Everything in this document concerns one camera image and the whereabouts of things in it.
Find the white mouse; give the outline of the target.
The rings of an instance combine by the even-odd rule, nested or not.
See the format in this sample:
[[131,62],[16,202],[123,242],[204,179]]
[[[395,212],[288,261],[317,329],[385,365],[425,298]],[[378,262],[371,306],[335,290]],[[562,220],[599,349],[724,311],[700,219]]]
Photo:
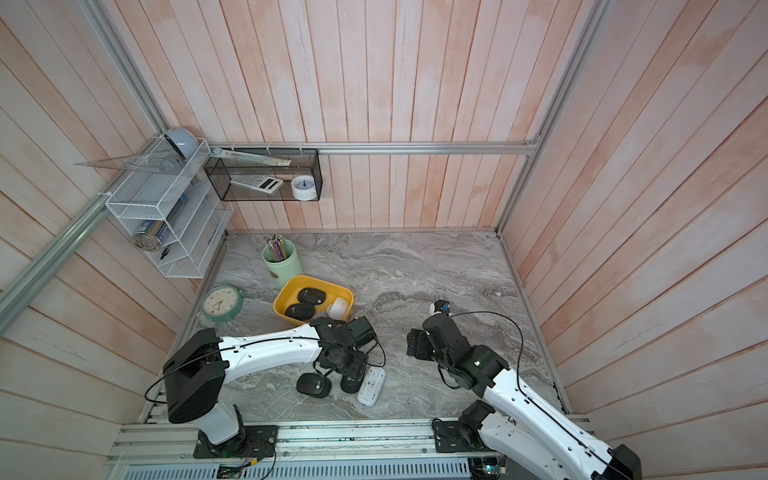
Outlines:
[[348,317],[349,309],[349,302],[344,297],[337,297],[326,309],[326,313],[331,319],[345,321]]
[[364,406],[374,406],[380,397],[385,380],[386,371],[382,367],[369,367],[357,392],[357,401]]

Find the black mouse slim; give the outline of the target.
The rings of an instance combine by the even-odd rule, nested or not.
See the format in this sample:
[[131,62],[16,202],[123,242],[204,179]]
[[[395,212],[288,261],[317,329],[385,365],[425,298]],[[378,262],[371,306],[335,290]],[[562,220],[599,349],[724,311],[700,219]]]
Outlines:
[[360,390],[364,378],[364,373],[358,374],[357,376],[343,376],[340,382],[341,390],[348,394],[356,394]]

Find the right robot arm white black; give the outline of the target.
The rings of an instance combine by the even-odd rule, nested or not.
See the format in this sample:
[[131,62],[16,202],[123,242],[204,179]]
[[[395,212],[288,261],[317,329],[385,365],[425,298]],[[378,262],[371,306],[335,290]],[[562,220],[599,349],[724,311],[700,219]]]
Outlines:
[[459,431],[472,450],[478,444],[518,463],[540,479],[641,479],[638,455],[611,447],[548,403],[486,345],[473,345],[454,317],[439,312],[407,336],[407,354],[434,361],[454,386],[478,396],[462,412]]

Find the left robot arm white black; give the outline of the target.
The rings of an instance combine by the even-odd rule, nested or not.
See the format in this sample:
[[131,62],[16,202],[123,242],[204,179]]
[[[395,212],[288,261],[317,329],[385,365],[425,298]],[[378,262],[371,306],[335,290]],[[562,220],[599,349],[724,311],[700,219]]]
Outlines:
[[248,442],[239,410],[220,398],[242,377],[292,364],[317,364],[357,381],[368,366],[363,347],[377,335],[365,317],[350,322],[321,317],[299,327],[250,337],[221,337],[213,328],[195,333],[165,363],[159,382],[172,424],[192,424],[212,455]]

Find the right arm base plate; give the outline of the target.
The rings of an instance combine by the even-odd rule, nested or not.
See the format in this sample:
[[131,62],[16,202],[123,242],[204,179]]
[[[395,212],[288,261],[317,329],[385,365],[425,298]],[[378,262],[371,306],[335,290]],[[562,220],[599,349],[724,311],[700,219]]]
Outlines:
[[477,431],[461,421],[435,418],[431,422],[431,428],[438,453],[487,451]]

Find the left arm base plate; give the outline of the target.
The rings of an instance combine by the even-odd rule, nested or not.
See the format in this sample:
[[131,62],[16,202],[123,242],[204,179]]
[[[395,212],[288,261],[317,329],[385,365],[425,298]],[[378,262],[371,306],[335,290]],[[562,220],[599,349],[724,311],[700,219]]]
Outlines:
[[244,426],[233,438],[214,445],[202,431],[198,431],[193,457],[195,459],[243,459],[272,457],[279,427],[277,425]]

